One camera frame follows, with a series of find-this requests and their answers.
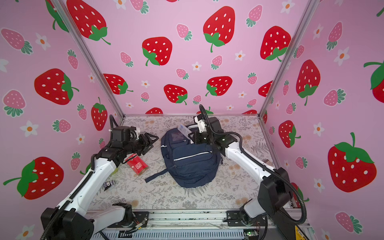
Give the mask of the clear plastic pen box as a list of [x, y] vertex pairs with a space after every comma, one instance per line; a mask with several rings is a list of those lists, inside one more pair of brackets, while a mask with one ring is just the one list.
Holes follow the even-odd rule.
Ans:
[[183, 124], [180, 124], [180, 125], [177, 127], [177, 129], [178, 129], [178, 131], [179, 131], [180, 133], [182, 133], [186, 138], [189, 138], [189, 134], [192, 133], [192, 131], [191, 131], [188, 127], [184, 126]]

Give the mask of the red card pack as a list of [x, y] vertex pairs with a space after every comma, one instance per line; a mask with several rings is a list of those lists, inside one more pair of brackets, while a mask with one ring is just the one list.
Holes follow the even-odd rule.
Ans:
[[125, 164], [128, 164], [138, 176], [143, 174], [149, 167], [137, 154], [129, 156]]

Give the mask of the navy blue student backpack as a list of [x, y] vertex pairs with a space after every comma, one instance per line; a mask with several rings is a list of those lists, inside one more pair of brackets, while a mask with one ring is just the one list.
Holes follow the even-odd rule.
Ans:
[[161, 152], [166, 169], [145, 179], [148, 183], [169, 173], [183, 188], [197, 188], [210, 183], [223, 163], [220, 153], [208, 144], [192, 144], [178, 129], [165, 133], [161, 139]]

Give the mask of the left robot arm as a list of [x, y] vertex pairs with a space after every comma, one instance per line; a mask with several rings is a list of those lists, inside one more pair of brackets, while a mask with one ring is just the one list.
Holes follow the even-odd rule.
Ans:
[[113, 116], [110, 125], [110, 141], [92, 155], [91, 167], [82, 180], [57, 207], [42, 213], [42, 240], [89, 240], [119, 222], [135, 231], [138, 229], [130, 204], [117, 203], [94, 217], [87, 216], [93, 198], [119, 165], [145, 155], [159, 139], [149, 133], [142, 134], [136, 127], [119, 126]]

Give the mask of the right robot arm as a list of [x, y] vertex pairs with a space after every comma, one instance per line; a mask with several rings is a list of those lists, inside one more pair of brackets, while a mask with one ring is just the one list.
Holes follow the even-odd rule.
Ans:
[[[224, 132], [217, 119], [210, 118], [203, 105], [199, 105], [200, 114], [195, 117], [199, 130], [194, 132], [194, 142], [209, 144], [214, 152], [218, 152], [228, 159], [236, 162], [252, 176], [259, 184], [259, 193], [256, 200], [250, 200], [242, 207], [246, 219], [255, 219], [261, 215], [270, 218], [277, 216], [287, 219], [295, 225], [304, 224], [307, 219], [307, 209], [298, 190], [289, 181], [287, 171], [283, 168], [274, 169], [251, 155], [243, 147], [243, 137], [235, 132]], [[284, 212], [284, 205], [294, 196], [298, 198], [301, 206], [301, 216], [293, 219]]]

